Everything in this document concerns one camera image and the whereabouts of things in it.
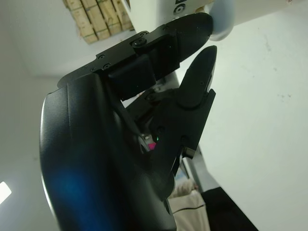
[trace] cardboard box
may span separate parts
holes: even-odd
[[[113,35],[121,32],[121,23],[117,17],[115,8],[111,0],[98,0],[97,2],[103,13],[110,34]]]
[[[123,3],[121,0],[112,0],[114,6],[115,6],[115,11],[117,13],[117,16],[119,17],[119,20],[122,25],[123,30],[131,30],[133,29],[133,25],[129,19],[129,16],[125,10],[125,7],[123,6]]]

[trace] black fabric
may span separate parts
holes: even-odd
[[[201,193],[211,231],[258,231],[222,188]]]

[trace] light fixture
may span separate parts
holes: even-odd
[[[0,183],[0,204],[11,195],[12,191],[9,186],[3,181]]]

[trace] white ceiling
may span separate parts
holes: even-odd
[[[235,1],[237,24],[287,6],[286,0]],[[78,36],[74,20],[61,0],[3,1],[0,16],[34,77],[61,77],[134,34],[127,31],[88,45]]]

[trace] white wall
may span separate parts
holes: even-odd
[[[56,79],[29,77],[0,18],[0,181],[12,194],[0,205],[1,231],[56,231],[39,168],[40,110]]]
[[[88,45],[62,0],[4,0],[0,15],[26,68],[36,77],[62,77],[126,39],[126,31]]]
[[[260,231],[308,228],[307,12],[308,1],[293,4],[215,43],[217,96],[200,146],[209,172]]]

